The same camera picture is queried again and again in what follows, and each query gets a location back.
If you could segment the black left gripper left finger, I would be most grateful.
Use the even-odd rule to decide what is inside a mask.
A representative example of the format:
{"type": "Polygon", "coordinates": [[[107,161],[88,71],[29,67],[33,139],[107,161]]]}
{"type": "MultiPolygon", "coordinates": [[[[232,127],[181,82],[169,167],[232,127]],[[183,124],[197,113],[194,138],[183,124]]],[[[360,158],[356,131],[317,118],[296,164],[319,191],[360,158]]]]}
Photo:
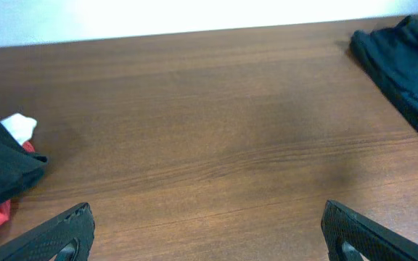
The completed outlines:
{"type": "Polygon", "coordinates": [[[90,205],[82,202],[0,246],[0,261],[87,260],[94,231],[90,205]]]}

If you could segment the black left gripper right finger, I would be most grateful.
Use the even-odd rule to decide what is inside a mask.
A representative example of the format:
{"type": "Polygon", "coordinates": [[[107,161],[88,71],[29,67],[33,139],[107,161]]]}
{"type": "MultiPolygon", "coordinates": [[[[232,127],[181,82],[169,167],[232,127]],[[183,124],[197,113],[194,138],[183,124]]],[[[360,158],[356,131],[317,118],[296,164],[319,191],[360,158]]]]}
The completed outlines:
{"type": "Polygon", "coordinates": [[[330,260],[418,261],[418,244],[335,200],[328,200],[321,230],[330,260]]]}

